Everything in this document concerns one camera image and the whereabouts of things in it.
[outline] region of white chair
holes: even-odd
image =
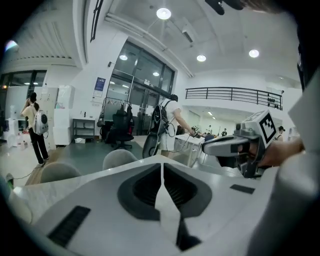
[[[116,149],[105,156],[102,170],[123,166],[137,160],[138,158],[136,158],[130,151],[125,149]]]
[[[52,162],[42,170],[40,183],[62,181],[81,176],[80,172],[67,163]]]

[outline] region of ceiling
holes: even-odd
[[[5,53],[4,68],[30,62],[80,66],[73,8],[73,0],[48,0],[40,5],[12,38],[18,47]]]
[[[171,11],[170,19],[157,18],[162,7]],[[220,16],[204,0],[114,0],[109,13],[160,40],[193,74],[241,68],[299,80],[296,26],[288,15],[237,11],[226,4],[224,9]],[[186,25],[193,43],[182,34]],[[260,56],[249,57],[251,49]],[[206,61],[198,62],[198,55],[205,55]]]
[[[215,117],[216,120],[231,121],[235,123],[240,123],[253,114],[253,112],[246,112],[222,107],[192,106],[192,109],[199,114],[201,113],[202,117],[204,118]],[[280,119],[274,117],[272,119],[276,127],[282,124],[282,121]]]

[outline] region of black pants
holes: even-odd
[[[32,128],[29,128],[29,134],[30,134],[32,145],[33,145],[34,153],[36,155],[36,158],[38,159],[38,163],[43,164],[44,159],[48,158],[44,135],[35,134]]]

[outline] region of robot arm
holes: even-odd
[[[210,156],[237,158],[242,175],[253,178],[257,172],[257,164],[263,159],[276,132],[269,110],[260,111],[237,123],[233,135],[204,142],[202,151]],[[250,143],[257,144],[254,159],[249,158]],[[243,148],[241,152],[238,152],[239,146]]]

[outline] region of black backpack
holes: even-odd
[[[166,107],[171,101],[172,100],[169,100],[164,106],[162,106],[163,102],[155,106],[151,117],[152,124],[150,132],[160,135],[168,130],[169,121],[167,117]]]

